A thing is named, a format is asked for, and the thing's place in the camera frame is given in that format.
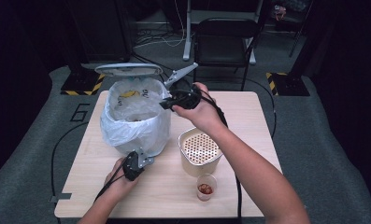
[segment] cup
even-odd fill
[[[217,190],[217,179],[214,175],[199,175],[199,177],[197,177],[196,189],[197,198],[199,198],[200,201],[206,202]]]

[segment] wooden table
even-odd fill
[[[213,91],[210,94],[225,113],[229,128],[281,171],[256,93]],[[107,91],[101,92],[64,185],[63,193],[71,193],[71,198],[57,203],[54,211],[57,217],[82,217],[93,204],[115,161],[123,156],[107,145],[101,134],[100,116],[106,98]],[[192,127],[187,119],[175,113],[171,115],[171,137],[166,147],[155,157],[154,164],[146,167],[137,186],[115,207],[110,217],[236,217],[235,174],[224,156],[214,172],[217,191],[207,202],[197,199],[196,178],[182,169],[178,137]],[[244,190],[242,215],[262,216]]]

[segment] bin lid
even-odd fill
[[[163,69],[153,63],[112,63],[98,66],[94,71],[111,77],[148,77],[160,75]]]

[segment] plastic bag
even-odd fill
[[[124,154],[142,148],[149,157],[159,155],[170,134],[171,112],[159,105],[166,97],[163,83],[150,77],[116,82],[100,120],[105,142]]]

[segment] beige container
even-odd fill
[[[183,133],[178,139],[182,167],[188,175],[212,174],[222,156],[217,144],[197,128]]]

